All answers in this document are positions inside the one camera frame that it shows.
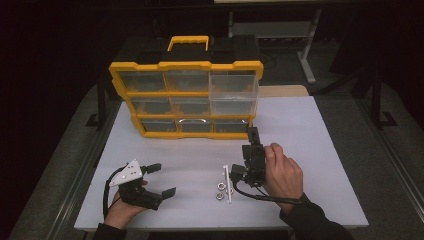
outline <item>black sleeve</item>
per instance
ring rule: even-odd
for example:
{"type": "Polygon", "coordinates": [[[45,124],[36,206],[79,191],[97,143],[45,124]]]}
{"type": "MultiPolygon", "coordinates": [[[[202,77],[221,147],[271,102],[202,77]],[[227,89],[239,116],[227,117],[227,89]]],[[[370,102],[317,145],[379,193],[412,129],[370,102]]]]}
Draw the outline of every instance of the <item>black sleeve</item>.
{"type": "Polygon", "coordinates": [[[305,205],[295,205],[289,215],[280,211],[280,219],[293,228],[298,240],[353,240],[340,224],[331,222],[324,211],[309,201],[305,194],[300,198],[305,205]]]}
{"type": "Polygon", "coordinates": [[[126,230],[99,223],[97,231],[94,233],[93,240],[125,240],[126,235],[126,230]]]}

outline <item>nut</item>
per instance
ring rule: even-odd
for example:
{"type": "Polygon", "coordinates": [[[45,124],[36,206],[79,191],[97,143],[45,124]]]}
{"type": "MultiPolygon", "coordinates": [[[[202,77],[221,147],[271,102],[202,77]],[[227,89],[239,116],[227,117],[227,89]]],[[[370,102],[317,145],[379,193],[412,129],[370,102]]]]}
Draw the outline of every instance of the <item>nut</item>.
{"type": "Polygon", "coordinates": [[[216,199],[218,199],[218,200],[222,200],[222,199],[224,199],[224,194],[222,194],[222,192],[219,192],[219,193],[217,193],[216,194],[216,199]]]}
{"type": "Polygon", "coordinates": [[[231,195],[233,195],[234,189],[230,188],[230,193],[231,193],[231,195]]]}
{"type": "Polygon", "coordinates": [[[227,187],[227,186],[225,186],[225,184],[224,184],[224,183],[218,183],[218,190],[219,190],[219,191],[224,190],[226,187],[227,187]]]}

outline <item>hand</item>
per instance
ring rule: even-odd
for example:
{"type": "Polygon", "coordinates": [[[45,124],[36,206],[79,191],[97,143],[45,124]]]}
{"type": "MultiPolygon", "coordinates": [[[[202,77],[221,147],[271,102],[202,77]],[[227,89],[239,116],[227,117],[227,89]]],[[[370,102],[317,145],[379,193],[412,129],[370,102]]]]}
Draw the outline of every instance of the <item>hand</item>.
{"type": "MultiPolygon", "coordinates": [[[[284,155],[283,148],[272,143],[265,147],[266,183],[265,190],[270,196],[299,199],[303,194],[303,172],[292,158],[284,155]]],[[[292,204],[277,203],[287,215],[292,204]]]]}
{"type": "Polygon", "coordinates": [[[109,208],[104,224],[119,229],[125,229],[128,223],[137,216],[137,214],[147,210],[147,208],[144,207],[124,203],[118,191],[115,193],[112,203],[114,204],[109,208]]]}

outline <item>clear plastic drawer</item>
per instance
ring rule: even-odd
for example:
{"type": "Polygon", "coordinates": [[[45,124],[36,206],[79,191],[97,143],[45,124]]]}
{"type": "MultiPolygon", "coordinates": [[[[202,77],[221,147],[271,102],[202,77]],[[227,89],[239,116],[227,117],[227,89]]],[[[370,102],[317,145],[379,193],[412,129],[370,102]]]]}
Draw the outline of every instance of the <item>clear plastic drawer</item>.
{"type": "Polygon", "coordinates": [[[207,92],[209,72],[197,70],[172,70],[165,72],[169,91],[207,92]]]}
{"type": "Polygon", "coordinates": [[[214,119],[216,133],[245,133],[249,126],[248,119],[214,119]]]}
{"type": "Polygon", "coordinates": [[[165,92],[162,72],[120,71],[119,75],[128,92],[165,92]]]}
{"type": "Polygon", "coordinates": [[[254,115],[258,93],[212,93],[209,95],[212,115],[254,115]]]}
{"type": "Polygon", "coordinates": [[[173,119],[141,119],[146,132],[176,132],[177,127],[173,119]]]}
{"type": "Polygon", "coordinates": [[[253,92],[258,79],[256,71],[211,71],[212,92],[253,92]]]}
{"type": "Polygon", "coordinates": [[[209,115],[208,97],[171,97],[169,100],[176,115],[209,115]]]}
{"type": "Polygon", "coordinates": [[[131,98],[137,114],[172,114],[168,97],[131,98]]]}
{"type": "Polygon", "coordinates": [[[207,133],[212,130],[210,119],[178,119],[177,125],[181,132],[187,133],[207,133]]]}

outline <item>right hand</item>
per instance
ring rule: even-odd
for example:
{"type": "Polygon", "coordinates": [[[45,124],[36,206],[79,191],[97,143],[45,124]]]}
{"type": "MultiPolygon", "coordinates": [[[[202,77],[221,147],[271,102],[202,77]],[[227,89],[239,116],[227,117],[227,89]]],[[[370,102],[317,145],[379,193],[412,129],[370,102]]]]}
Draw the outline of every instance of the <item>right hand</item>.
{"type": "MultiPolygon", "coordinates": [[[[265,190],[270,196],[299,199],[303,194],[303,172],[299,165],[284,155],[283,148],[272,143],[265,146],[266,183],[265,190]]],[[[288,215],[293,209],[292,204],[277,203],[288,215]]]]}

